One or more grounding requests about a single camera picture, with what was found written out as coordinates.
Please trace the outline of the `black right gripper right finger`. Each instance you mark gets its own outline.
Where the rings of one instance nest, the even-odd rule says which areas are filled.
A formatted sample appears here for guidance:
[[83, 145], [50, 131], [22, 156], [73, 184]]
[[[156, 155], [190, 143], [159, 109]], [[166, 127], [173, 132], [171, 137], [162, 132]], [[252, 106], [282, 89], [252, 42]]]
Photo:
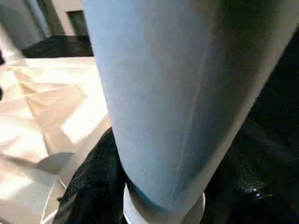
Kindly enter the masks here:
[[205, 189], [204, 224], [297, 224], [298, 214], [229, 150]]

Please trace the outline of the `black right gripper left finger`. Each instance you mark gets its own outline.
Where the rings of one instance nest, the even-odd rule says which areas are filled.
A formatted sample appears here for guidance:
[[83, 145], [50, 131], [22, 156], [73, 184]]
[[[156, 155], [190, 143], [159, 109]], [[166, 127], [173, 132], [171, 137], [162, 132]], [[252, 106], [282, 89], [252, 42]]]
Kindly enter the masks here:
[[56, 224], [120, 224], [127, 176], [112, 128], [75, 171], [54, 217]]

